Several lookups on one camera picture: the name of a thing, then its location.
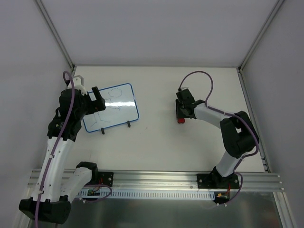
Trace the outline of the red whiteboard eraser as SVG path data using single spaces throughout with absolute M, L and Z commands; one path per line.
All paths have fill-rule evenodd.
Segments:
M 178 124 L 184 124 L 185 123 L 185 118 L 178 118 L 177 123 Z

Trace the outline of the blue framed whiteboard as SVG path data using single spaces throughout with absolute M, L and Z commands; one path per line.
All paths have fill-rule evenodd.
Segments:
M 84 128 L 88 133 L 139 120 L 139 110 L 130 83 L 99 89 L 99 91 L 105 100 L 106 109 L 84 116 Z

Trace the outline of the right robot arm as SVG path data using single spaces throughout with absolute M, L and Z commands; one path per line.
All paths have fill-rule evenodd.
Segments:
M 195 100 L 188 89 L 176 93 L 176 118 L 184 123 L 186 118 L 205 121 L 220 129 L 225 152 L 220 162 L 202 183 L 209 188 L 226 188 L 233 181 L 234 170 L 253 149 L 259 150 L 259 137 L 249 116 L 244 111 L 231 114 Z

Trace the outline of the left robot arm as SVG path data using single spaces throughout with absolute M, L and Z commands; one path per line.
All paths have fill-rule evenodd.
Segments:
M 78 192 L 86 184 L 99 183 L 97 164 L 82 161 L 73 176 L 61 184 L 67 157 L 84 116 L 106 109 L 98 88 L 95 86 L 92 91 L 95 100 L 81 89 L 67 88 L 60 94 L 59 107 L 48 125 L 46 156 L 35 189 L 28 199 L 19 203 L 19 210 L 35 222 L 64 224 Z

